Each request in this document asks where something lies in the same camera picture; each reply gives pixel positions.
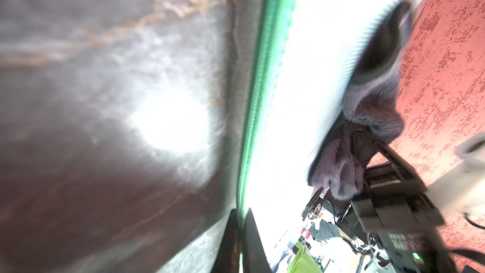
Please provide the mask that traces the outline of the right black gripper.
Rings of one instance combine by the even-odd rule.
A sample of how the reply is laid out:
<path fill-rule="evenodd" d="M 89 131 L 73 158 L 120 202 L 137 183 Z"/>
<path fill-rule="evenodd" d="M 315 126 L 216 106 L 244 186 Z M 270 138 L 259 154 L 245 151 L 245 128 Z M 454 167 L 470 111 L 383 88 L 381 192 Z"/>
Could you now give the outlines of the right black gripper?
<path fill-rule="evenodd" d="M 439 210 L 426 196 L 416 170 L 388 144 L 361 125 L 350 126 L 351 153 L 364 167 L 363 189 L 339 202 L 329 191 L 317 190 L 303 211 L 312 219 L 325 209 L 351 238 L 373 240 L 385 251 L 395 272 L 457 272 L 438 227 Z"/>

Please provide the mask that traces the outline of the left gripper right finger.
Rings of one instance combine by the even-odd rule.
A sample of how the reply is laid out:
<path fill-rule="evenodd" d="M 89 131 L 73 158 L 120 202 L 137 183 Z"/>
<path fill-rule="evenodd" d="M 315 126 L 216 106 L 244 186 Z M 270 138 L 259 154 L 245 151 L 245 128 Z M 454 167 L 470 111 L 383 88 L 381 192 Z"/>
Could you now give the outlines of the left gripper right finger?
<path fill-rule="evenodd" d="M 242 269 L 244 273 L 272 273 L 251 209 L 242 229 Z"/>

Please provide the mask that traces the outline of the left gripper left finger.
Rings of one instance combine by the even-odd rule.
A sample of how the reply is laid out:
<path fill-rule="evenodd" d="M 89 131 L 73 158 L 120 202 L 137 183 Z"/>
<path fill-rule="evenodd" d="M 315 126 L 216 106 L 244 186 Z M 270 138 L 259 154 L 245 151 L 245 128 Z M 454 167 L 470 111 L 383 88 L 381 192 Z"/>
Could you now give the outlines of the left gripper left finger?
<path fill-rule="evenodd" d="M 221 245 L 211 273 L 238 273 L 240 264 L 239 225 L 237 210 L 233 209 L 227 220 Z"/>

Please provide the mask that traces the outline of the green mesh document bag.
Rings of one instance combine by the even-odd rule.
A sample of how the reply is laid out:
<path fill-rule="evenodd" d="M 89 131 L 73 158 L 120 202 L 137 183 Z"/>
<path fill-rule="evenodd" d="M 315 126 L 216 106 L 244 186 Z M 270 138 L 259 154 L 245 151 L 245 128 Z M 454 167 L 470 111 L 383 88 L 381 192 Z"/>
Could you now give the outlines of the green mesh document bag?
<path fill-rule="evenodd" d="M 309 169 L 341 112 L 352 71 L 399 1 L 263 1 L 237 209 L 241 219 L 251 210 L 268 258 L 297 229 L 313 193 Z"/>

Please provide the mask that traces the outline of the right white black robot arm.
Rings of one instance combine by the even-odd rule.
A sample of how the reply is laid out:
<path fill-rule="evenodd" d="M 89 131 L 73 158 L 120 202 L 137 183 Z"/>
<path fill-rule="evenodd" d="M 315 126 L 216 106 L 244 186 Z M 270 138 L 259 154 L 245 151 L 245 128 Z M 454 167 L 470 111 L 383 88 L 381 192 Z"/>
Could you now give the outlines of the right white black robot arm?
<path fill-rule="evenodd" d="M 456 150 L 461 162 L 430 185 L 368 127 L 335 125 L 311 165 L 308 183 L 350 202 L 369 243 L 395 272 L 456 272 L 438 227 L 484 203 L 484 134 Z"/>

